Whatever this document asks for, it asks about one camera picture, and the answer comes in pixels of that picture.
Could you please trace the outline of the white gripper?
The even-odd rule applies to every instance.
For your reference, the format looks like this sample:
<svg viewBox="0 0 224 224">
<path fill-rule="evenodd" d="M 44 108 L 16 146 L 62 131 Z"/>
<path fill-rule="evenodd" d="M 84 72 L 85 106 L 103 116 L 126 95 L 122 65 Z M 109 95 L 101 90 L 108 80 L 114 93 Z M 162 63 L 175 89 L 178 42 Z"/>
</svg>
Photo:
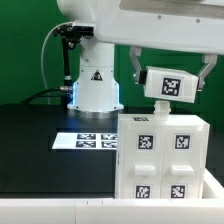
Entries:
<svg viewBox="0 0 224 224">
<path fill-rule="evenodd" d="M 139 47 L 205 53 L 198 73 L 201 91 L 217 55 L 224 55 L 224 0 L 100 0 L 95 36 L 101 42 L 132 46 L 136 84 L 145 84 L 147 76 L 138 60 Z"/>
</svg>

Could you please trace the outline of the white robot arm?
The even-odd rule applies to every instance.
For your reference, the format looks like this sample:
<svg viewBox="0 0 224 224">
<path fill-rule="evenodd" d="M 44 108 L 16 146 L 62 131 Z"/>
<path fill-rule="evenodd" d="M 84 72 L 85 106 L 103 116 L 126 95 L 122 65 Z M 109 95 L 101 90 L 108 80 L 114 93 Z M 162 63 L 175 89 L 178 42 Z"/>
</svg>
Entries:
<svg viewBox="0 0 224 224">
<path fill-rule="evenodd" d="M 69 109 L 84 114 L 121 110 L 114 80 L 114 46 L 130 48 L 140 75 L 143 48 L 202 53 L 205 66 L 194 76 L 149 67 L 147 97 L 192 103 L 204 78 L 224 55 L 224 0 L 56 0 L 81 34 L 80 76 Z"/>
</svg>

